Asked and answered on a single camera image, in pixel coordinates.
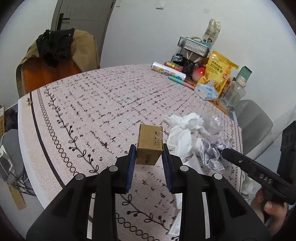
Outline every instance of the yellow snack bag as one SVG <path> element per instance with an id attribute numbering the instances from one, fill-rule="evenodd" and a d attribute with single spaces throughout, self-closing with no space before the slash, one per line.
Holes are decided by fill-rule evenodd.
<path id="1" fill-rule="evenodd" d="M 214 88 L 218 92 L 219 96 L 231 74 L 233 67 L 236 69 L 239 68 L 222 54 L 213 51 L 207 63 L 205 75 L 199 79 L 198 83 L 205 85 L 210 80 L 214 80 Z"/>

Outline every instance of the wire basket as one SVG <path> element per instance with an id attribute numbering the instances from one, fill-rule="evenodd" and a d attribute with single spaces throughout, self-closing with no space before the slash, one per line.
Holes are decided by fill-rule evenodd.
<path id="1" fill-rule="evenodd" d="M 204 46 L 203 44 L 188 37 L 181 37 L 178 42 L 178 46 L 193 53 L 196 53 L 204 58 L 207 57 L 209 52 L 209 48 L 207 46 Z"/>

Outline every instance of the white wall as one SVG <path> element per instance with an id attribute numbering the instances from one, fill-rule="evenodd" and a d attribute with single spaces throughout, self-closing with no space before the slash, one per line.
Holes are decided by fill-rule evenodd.
<path id="1" fill-rule="evenodd" d="M 0 34 L 0 105 L 17 103 L 15 71 L 28 48 L 50 29 L 57 0 L 25 0 Z"/>
<path id="2" fill-rule="evenodd" d="M 221 32 L 212 49 L 253 71 L 245 99 L 255 101 L 272 121 L 295 106 L 296 36 L 271 0 L 166 0 L 163 10 L 157 3 L 122 0 L 114 8 L 102 68 L 164 63 L 179 50 L 180 36 L 202 37 L 215 18 Z"/>

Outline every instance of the table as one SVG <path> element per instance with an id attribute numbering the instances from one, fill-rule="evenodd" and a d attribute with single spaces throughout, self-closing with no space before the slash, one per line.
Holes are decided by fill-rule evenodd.
<path id="1" fill-rule="evenodd" d="M 28 106 L 26 98 L 33 104 Z M 150 70 L 150 65 L 118 66 L 70 76 L 41 87 L 18 102 L 19 138 L 29 179 L 45 208 L 77 173 L 94 175 L 114 165 L 137 143 L 140 123 L 171 127 L 166 115 L 212 110 L 242 152 L 240 128 L 194 91 Z M 239 191 L 240 168 L 226 178 Z M 90 214 L 93 211 L 91 202 Z M 176 217 L 175 196 L 165 185 L 161 158 L 155 166 L 136 165 L 132 188 L 116 196 L 120 240 L 178 240 L 167 234 Z M 91 234 L 89 221 L 88 237 Z"/>

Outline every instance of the silver screw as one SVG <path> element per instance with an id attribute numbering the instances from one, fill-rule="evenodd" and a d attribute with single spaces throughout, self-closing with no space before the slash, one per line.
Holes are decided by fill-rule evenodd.
<path id="1" fill-rule="evenodd" d="M 181 171 L 184 171 L 184 172 L 186 172 L 186 171 L 188 171 L 188 170 L 189 170 L 189 167 L 188 167 L 188 166 L 185 166 L 185 165 L 183 165 L 183 166 L 180 166 L 180 170 L 181 170 Z"/>
<path id="2" fill-rule="evenodd" d="M 220 179 L 222 179 L 222 174 L 220 174 L 220 173 L 215 173 L 214 174 L 214 178 L 216 178 L 216 179 L 218 179 L 218 180 L 220 180 Z"/>
<path id="3" fill-rule="evenodd" d="M 110 166 L 109 167 L 109 171 L 110 172 L 116 172 L 118 170 L 118 167 L 117 166 Z"/>
<path id="4" fill-rule="evenodd" d="M 82 173 L 79 173 L 75 176 L 76 180 L 82 180 L 84 178 L 84 175 Z"/>

